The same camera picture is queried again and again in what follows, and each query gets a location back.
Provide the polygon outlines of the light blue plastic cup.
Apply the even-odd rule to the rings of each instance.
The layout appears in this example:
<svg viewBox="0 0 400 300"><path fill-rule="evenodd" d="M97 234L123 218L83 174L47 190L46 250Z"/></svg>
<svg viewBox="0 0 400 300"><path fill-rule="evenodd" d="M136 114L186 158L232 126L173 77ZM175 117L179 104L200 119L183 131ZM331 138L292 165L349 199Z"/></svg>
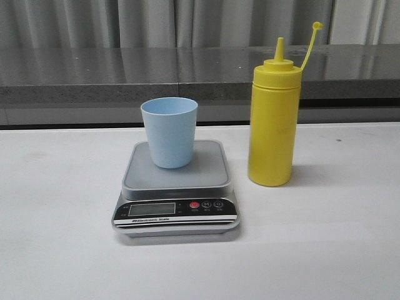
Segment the light blue plastic cup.
<svg viewBox="0 0 400 300"><path fill-rule="evenodd" d="M161 168L181 168L194 153L198 103L185 97L161 97L141 105L152 161Z"/></svg>

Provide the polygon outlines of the grey curtain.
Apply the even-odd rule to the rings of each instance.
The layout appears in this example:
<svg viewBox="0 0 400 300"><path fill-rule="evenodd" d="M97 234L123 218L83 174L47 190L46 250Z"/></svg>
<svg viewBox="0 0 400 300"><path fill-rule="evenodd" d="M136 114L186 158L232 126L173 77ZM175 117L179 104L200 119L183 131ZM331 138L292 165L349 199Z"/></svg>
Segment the grey curtain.
<svg viewBox="0 0 400 300"><path fill-rule="evenodd" d="M398 1L2 1L2 48L397 44Z"/></svg>

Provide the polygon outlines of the grey stone counter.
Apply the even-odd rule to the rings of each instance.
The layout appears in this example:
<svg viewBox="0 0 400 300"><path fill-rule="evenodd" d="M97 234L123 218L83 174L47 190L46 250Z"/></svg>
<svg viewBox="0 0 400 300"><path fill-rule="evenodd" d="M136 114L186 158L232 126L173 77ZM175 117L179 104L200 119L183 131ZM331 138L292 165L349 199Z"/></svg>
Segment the grey stone counter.
<svg viewBox="0 0 400 300"><path fill-rule="evenodd" d="M40 48L1 51L1 127L138 127L141 104L198 102L202 126L249 122L253 71L273 47ZM399 46L315 46L300 123L399 120Z"/></svg>

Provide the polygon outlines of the silver digital kitchen scale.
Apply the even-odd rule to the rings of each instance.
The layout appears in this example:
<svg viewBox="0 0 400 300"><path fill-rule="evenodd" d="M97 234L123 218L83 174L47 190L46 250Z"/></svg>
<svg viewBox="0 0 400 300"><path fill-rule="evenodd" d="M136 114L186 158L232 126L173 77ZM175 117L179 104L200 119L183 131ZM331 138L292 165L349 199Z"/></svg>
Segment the silver digital kitchen scale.
<svg viewBox="0 0 400 300"><path fill-rule="evenodd" d="M156 166L147 142L135 145L112 217L129 237L223 234L240 223L238 202L221 142L198 140L192 161Z"/></svg>

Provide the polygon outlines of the yellow squeeze bottle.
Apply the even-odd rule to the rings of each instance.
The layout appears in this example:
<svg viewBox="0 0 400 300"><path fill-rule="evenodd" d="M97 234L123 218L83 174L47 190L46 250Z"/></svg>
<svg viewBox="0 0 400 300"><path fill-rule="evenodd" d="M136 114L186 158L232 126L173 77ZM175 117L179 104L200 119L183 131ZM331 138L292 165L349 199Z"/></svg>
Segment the yellow squeeze bottle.
<svg viewBox="0 0 400 300"><path fill-rule="evenodd" d="M284 38L280 37L274 57L254 69L248 176L256 184L282 186L291 178L303 71L322 28L321 22L313 23L301 66L284 57Z"/></svg>

